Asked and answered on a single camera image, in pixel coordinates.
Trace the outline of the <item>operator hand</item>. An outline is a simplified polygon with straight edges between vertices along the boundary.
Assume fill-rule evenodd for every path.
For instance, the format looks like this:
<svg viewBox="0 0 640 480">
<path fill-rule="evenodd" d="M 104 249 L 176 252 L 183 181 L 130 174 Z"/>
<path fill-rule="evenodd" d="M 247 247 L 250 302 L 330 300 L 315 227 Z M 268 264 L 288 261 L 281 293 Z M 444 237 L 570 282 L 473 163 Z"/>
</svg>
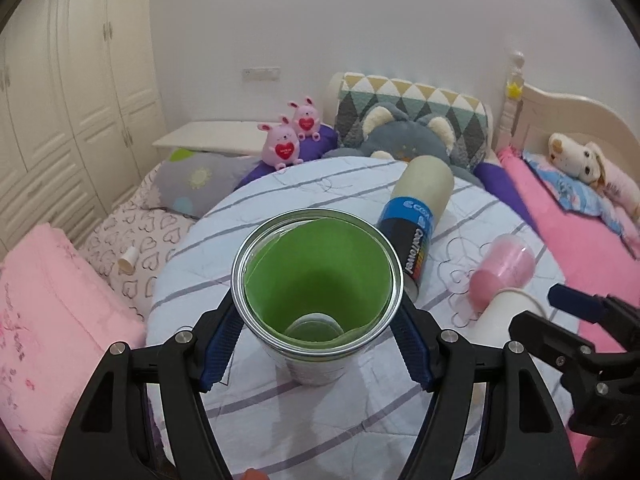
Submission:
<svg viewBox="0 0 640 480">
<path fill-rule="evenodd" d="M 241 480 L 270 480 L 270 478 L 268 474 L 265 474 L 261 470 L 248 468 L 244 471 L 244 474 L 242 474 Z"/>
</svg>

